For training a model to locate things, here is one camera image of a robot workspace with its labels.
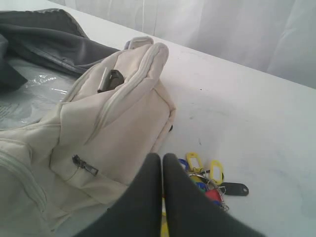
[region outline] white curtain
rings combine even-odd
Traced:
[[[316,88],[316,0],[52,0]]]

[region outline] zipper pull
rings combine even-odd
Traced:
[[[96,176],[97,173],[99,172],[98,169],[94,168],[93,166],[87,164],[87,162],[80,159],[78,155],[73,156],[73,163],[79,168],[85,169],[86,171],[88,171],[90,174],[94,176]]]

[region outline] beige bag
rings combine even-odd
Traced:
[[[40,122],[0,132],[0,235],[49,235],[72,212],[115,201],[168,134],[162,43],[131,41],[80,77]],[[98,93],[108,71],[124,83]]]

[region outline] metal ring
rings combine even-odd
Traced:
[[[206,178],[205,176],[203,176],[203,175],[201,175],[201,174],[197,174],[197,173],[189,174],[189,177],[190,177],[190,176],[196,176],[196,177],[202,179],[202,180],[207,184],[207,187],[208,187],[209,190],[211,190],[211,189],[209,188],[209,184],[211,184],[211,185],[214,187],[213,189],[216,189],[216,190],[217,190],[217,192],[218,192],[218,194],[219,194],[219,196],[220,196],[220,198],[221,198],[221,206],[220,206],[220,207],[221,207],[224,211],[228,211],[228,210],[229,210],[229,207],[228,207],[228,206],[225,204],[225,202],[224,202],[223,193],[222,193],[221,189],[217,186],[217,184],[216,184],[213,180],[208,179],[208,178]]]

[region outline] yellow object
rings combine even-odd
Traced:
[[[214,178],[214,167],[217,166],[220,171],[220,179],[215,179]],[[218,160],[212,160],[211,161],[211,168],[210,168],[210,173],[209,173],[210,179],[212,179],[217,185],[221,185],[223,182],[223,166]]]
[[[168,224],[166,222],[161,226],[160,236],[169,237]]]
[[[190,170],[195,173],[200,173],[203,170],[203,165],[200,157],[195,152],[189,152],[186,155]]]

